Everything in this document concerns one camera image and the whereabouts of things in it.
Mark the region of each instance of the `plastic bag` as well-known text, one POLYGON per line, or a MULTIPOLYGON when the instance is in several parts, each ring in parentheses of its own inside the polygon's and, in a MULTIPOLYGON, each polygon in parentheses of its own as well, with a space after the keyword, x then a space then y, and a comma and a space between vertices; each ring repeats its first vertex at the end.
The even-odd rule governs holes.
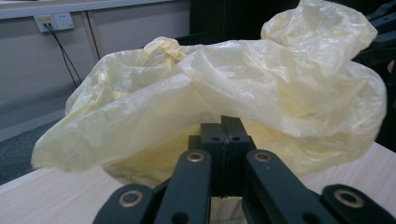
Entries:
POLYGON ((376 30, 359 12, 304 0, 262 27, 262 40, 180 46, 159 37, 104 57, 36 143, 34 167, 103 166, 154 187, 190 134, 220 115, 242 118, 258 148, 298 176, 357 159, 386 111, 385 86, 350 60, 376 30))

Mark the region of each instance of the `black cable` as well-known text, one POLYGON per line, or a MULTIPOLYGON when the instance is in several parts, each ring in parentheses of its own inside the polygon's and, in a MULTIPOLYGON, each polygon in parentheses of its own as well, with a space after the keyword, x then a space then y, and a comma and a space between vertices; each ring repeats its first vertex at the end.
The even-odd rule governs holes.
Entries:
POLYGON ((53 31, 51 24, 44 24, 44 26, 49 30, 49 32, 50 32, 50 33, 52 34, 52 36, 55 38, 56 42, 58 42, 58 45, 59 45, 59 47, 61 48, 61 51, 62 51, 62 56, 64 57, 64 64, 66 65, 66 68, 67 68, 67 70, 69 71, 70 77, 73 79, 73 83, 75 84, 76 87, 78 87, 78 84, 76 83, 76 81, 75 81, 75 79, 74 79, 74 77, 73 77, 73 74, 72 74, 72 72, 70 71, 70 68, 69 68, 69 66, 68 66, 68 64, 67 64, 67 60, 68 60, 69 63, 72 65, 72 67, 73 67, 73 69, 74 69, 74 71, 75 71, 75 73, 76 73, 76 75, 77 75, 77 77, 78 77, 79 83, 82 83, 81 78, 79 77, 78 72, 77 72, 75 66, 73 65, 73 63, 71 62, 69 56, 67 55, 67 52, 66 52, 66 50, 64 49, 64 46, 62 46, 61 42, 60 42, 59 39, 58 39, 58 36, 57 36, 57 35, 55 34, 55 32, 53 31))

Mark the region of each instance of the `table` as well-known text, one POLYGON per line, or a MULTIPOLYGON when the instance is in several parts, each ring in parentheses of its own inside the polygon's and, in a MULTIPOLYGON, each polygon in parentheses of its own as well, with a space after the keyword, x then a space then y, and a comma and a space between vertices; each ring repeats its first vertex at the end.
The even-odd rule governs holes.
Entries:
MULTIPOLYGON (((367 194, 396 217, 396 154, 374 143, 359 160, 301 178, 315 192, 341 183, 367 194)), ((121 184, 101 168, 83 174, 39 169, 0 186, 0 222, 92 223, 121 184)))

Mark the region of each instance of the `electrical socket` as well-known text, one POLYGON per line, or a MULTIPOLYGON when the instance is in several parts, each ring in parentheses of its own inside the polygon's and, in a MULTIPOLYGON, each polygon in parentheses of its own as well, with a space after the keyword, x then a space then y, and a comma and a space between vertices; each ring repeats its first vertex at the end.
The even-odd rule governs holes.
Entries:
POLYGON ((44 26, 44 24, 50 24, 53 30, 58 30, 55 20, 52 18, 51 14, 35 16, 35 23, 41 33, 46 33, 49 30, 44 26))
POLYGON ((74 28, 74 23, 70 13, 65 12, 65 13, 52 14, 52 17, 56 22, 58 30, 67 30, 74 28))

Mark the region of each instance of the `crumpled plastic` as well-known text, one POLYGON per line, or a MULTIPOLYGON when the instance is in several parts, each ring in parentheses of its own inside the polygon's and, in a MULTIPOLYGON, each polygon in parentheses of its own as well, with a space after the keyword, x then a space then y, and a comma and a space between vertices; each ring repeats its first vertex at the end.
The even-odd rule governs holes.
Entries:
POLYGON ((180 46, 158 37, 104 57, 35 144, 34 167, 103 166, 125 183, 168 178, 199 124, 241 118, 258 148, 297 175, 360 157, 386 113, 386 89, 350 61, 376 30, 354 9, 303 0, 262 27, 262 40, 180 46))

